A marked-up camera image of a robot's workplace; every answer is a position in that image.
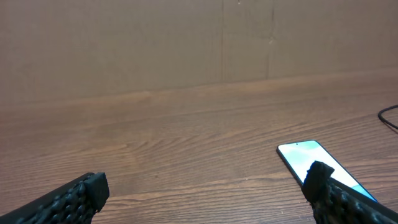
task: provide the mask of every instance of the beige wall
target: beige wall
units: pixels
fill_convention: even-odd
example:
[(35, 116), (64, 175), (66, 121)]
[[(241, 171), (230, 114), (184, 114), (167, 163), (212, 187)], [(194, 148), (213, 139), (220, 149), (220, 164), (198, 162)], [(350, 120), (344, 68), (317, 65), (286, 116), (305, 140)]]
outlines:
[(0, 1), (0, 105), (395, 66), (396, 0)]

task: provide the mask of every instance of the white phone screen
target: white phone screen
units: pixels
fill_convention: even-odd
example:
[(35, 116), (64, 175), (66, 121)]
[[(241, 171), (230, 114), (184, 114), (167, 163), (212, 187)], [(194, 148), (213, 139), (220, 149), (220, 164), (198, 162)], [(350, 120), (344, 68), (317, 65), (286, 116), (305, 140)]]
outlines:
[(310, 166), (315, 161), (320, 161), (335, 169), (331, 175), (332, 178), (377, 202), (318, 142), (311, 140), (284, 144), (278, 146), (278, 150), (290, 164), (301, 183), (304, 182)]

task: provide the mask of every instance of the brown wooden tabletop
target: brown wooden tabletop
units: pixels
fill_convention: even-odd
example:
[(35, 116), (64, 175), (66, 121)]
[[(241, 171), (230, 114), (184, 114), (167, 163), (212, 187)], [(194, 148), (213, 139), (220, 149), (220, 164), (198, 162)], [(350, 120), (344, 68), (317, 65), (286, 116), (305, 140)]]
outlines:
[(314, 223), (275, 151), (306, 139), (398, 211), (398, 134), (377, 118), (397, 86), (380, 70), (2, 106), (0, 214), (102, 171), (93, 223)]

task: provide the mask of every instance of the phone bezel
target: phone bezel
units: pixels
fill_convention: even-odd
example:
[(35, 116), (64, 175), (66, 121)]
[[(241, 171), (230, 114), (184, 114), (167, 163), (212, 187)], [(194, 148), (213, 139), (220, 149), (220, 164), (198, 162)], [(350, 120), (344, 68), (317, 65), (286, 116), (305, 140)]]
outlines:
[(300, 187), (302, 187), (302, 185), (303, 185), (303, 182), (300, 180), (300, 178), (299, 178), (299, 176), (296, 174), (296, 172), (293, 170), (293, 167), (289, 164), (289, 162), (287, 161), (287, 159), (285, 158), (285, 156), (283, 155), (283, 153), (281, 153), (281, 151), (280, 151), (280, 149), (279, 149), (279, 146), (282, 146), (282, 145), (286, 145), (286, 144), (299, 144), (299, 143), (303, 143), (303, 142), (307, 142), (307, 141), (315, 141), (315, 142), (317, 142), (350, 176), (352, 176), (352, 178), (355, 180), (355, 181), (357, 181), (357, 183), (376, 201), (376, 202), (378, 202), (375, 198), (374, 198), (374, 196), (372, 195), (372, 194), (370, 194), (369, 193), (369, 191), (368, 190), (366, 190), (366, 188), (364, 188), (363, 187), (363, 185), (357, 180), (357, 179), (355, 179), (355, 177), (350, 173), (350, 172), (348, 172), (348, 170), (346, 170), (345, 169), (345, 167), (343, 166), (343, 165), (341, 165), (340, 164), (340, 162), (336, 159), (336, 158), (334, 158), (327, 150), (326, 150), (326, 148), (325, 147), (323, 147), (322, 146), (322, 144), (320, 144), (317, 140), (313, 140), (313, 139), (309, 139), (309, 140), (304, 140), (304, 141), (296, 141), (296, 142), (290, 142), (290, 143), (285, 143), (285, 144), (280, 144), (280, 145), (278, 145), (277, 146), (277, 148), (276, 148), (276, 151), (277, 151), (277, 153), (278, 153), (278, 155), (279, 155), (279, 157), (282, 159), (282, 161), (284, 162), (284, 164), (285, 164), (285, 166), (288, 168), (288, 170), (290, 171), (290, 173), (293, 175), (293, 177), (294, 177), (294, 179), (297, 181), (297, 183), (299, 184), (299, 186)]

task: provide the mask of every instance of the black cable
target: black cable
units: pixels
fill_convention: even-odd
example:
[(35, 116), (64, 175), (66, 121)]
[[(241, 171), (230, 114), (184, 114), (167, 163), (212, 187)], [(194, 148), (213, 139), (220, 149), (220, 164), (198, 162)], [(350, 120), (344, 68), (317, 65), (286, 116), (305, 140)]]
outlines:
[(386, 124), (388, 124), (389, 126), (395, 128), (395, 129), (398, 129), (398, 126), (392, 124), (390, 121), (388, 121), (386, 118), (383, 118), (383, 116), (382, 116), (382, 114), (383, 114), (384, 112), (389, 111), (389, 110), (392, 110), (392, 109), (395, 109), (395, 108), (398, 108), (398, 105), (390, 106), (389, 108), (380, 110), (380, 112), (379, 112), (379, 114), (378, 114), (377, 116), (379, 117), (379, 119), (380, 119), (381, 122), (386, 123)]

